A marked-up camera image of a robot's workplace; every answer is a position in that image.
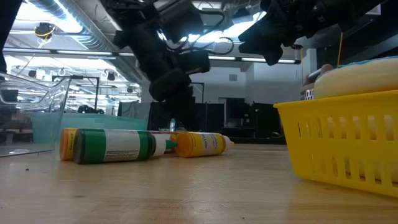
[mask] exposed ductwork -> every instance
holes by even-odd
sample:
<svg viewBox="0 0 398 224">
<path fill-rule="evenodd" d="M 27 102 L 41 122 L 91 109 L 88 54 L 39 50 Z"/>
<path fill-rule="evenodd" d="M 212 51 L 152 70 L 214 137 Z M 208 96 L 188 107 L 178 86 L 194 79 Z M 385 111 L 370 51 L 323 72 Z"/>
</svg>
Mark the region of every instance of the exposed ductwork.
<svg viewBox="0 0 398 224">
<path fill-rule="evenodd" d="M 80 9 L 80 7 L 73 0 L 28 0 L 37 8 L 47 12 L 61 21 L 71 19 L 82 26 L 82 31 L 75 35 L 73 38 L 79 41 L 82 45 L 87 47 L 88 50 L 99 52 L 115 52 L 119 51 L 95 26 L 94 22 Z M 116 60 L 108 60 L 113 64 L 119 72 L 129 81 L 138 82 L 142 81 L 142 76 L 137 68 L 131 65 L 124 58 L 117 57 Z"/>
</svg>

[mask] yellow plastic basket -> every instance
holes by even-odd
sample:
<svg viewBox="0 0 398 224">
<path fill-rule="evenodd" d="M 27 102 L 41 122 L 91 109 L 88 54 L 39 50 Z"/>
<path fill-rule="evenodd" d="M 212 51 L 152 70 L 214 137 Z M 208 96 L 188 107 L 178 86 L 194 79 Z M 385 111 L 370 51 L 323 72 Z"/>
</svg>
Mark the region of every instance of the yellow plastic basket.
<svg viewBox="0 0 398 224">
<path fill-rule="evenodd" d="M 398 197 L 398 90 L 275 107 L 297 176 Z"/>
</svg>

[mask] wall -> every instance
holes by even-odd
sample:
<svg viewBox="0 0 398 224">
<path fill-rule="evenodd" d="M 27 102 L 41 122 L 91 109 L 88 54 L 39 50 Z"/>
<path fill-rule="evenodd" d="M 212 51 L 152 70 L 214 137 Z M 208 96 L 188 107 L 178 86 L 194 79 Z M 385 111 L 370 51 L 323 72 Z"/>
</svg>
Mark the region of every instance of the wall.
<svg viewBox="0 0 398 224">
<path fill-rule="evenodd" d="M 229 80 L 229 74 L 238 75 L 236 82 Z M 246 74 L 240 68 L 213 67 L 207 73 L 190 75 L 192 82 L 205 83 L 204 102 L 219 103 L 219 98 L 244 98 Z M 201 103 L 201 86 L 193 89 L 197 103 Z"/>
<path fill-rule="evenodd" d="M 316 50 L 308 49 L 301 65 L 253 63 L 247 72 L 240 68 L 213 67 L 208 73 L 191 75 L 192 82 L 205 83 L 204 102 L 219 103 L 219 98 L 245 98 L 246 103 L 281 103 L 300 99 L 300 89 L 306 75 L 317 69 Z M 230 74 L 238 75 L 236 82 Z M 153 99 L 147 91 L 149 83 L 142 85 L 142 102 Z M 202 86 L 195 85 L 193 94 L 202 102 Z"/>
<path fill-rule="evenodd" d="M 256 103 L 282 103 L 300 99 L 301 66 L 254 64 L 253 100 Z"/>
<path fill-rule="evenodd" d="M 252 104 L 254 101 L 254 63 L 252 63 L 246 71 L 246 87 L 244 95 L 244 101 Z"/>
</svg>

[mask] white bottle label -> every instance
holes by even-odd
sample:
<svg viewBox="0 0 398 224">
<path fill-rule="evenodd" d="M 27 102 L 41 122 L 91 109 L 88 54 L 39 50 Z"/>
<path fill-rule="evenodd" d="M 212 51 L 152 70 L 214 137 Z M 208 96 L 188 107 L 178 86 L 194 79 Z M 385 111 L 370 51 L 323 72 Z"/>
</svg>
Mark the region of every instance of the white bottle label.
<svg viewBox="0 0 398 224">
<path fill-rule="evenodd" d="M 137 131 L 105 129 L 105 135 L 104 162 L 131 161 L 138 158 L 141 145 Z"/>
<path fill-rule="evenodd" d="M 210 156 L 218 153 L 218 141 L 214 134 L 201 134 L 203 155 Z"/>
</svg>

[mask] wooden table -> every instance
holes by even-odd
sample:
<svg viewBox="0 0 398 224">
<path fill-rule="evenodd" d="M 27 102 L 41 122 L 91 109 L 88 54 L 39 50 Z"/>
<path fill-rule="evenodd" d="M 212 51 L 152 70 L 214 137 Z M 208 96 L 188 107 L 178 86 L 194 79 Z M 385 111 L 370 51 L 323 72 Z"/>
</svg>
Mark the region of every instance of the wooden table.
<svg viewBox="0 0 398 224">
<path fill-rule="evenodd" d="M 284 146 L 86 166 L 57 157 L 0 158 L 0 223 L 398 222 L 397 198 L 296 178 Z"/>
</svg>

